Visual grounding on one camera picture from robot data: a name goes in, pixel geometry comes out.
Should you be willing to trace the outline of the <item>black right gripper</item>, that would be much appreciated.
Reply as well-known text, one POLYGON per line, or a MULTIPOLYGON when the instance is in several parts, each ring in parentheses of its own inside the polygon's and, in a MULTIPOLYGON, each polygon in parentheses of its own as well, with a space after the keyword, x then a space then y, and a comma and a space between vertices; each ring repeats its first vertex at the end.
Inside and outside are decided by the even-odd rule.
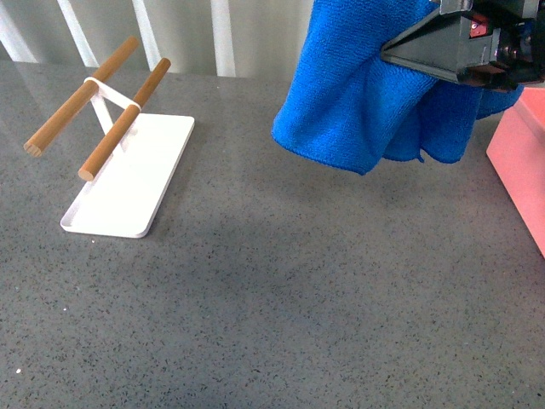
POLYGON ((387 63, 454 84, 509 92, 544 82, 543 1, 439 1, 386 42, 387 63))

